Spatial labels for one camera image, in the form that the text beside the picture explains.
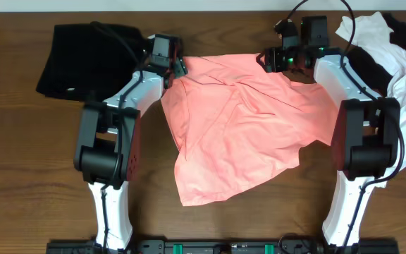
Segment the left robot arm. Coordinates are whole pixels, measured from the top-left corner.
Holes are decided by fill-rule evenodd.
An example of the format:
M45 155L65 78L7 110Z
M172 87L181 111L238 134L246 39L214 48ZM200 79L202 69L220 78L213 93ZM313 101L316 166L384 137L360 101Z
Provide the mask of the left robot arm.
M125 253L133 226L128 215L128 186L140 160L140 119L175 78L187 74L183 41L155 34L132 78L103 102L82 109L74 167L94 198L98 232L95 240L69 253Z

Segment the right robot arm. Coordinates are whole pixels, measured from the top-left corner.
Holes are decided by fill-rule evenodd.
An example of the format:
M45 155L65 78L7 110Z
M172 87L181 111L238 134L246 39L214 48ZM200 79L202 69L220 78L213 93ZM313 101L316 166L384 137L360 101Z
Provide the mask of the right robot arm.
M380 243L361 247L359 227L373 189L384 186L402 167L400 104L369 88L350 66L347 53L330 47L326 16L304 17L299 28L285 18L273 28L281 45L265 49L257 63L267 73L311 73L338 108L331 139L338 175L323 223L325 251L383 252Z

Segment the pink t-shirt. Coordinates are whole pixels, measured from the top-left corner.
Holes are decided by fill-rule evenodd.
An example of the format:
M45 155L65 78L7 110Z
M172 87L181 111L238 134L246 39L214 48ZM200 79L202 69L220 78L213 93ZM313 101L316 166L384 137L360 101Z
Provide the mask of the pink t-shirt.
M338 110L320 84L267 73L254 54L185 64L161 98L184 206L227 200L297 167L302 147L331 142Z

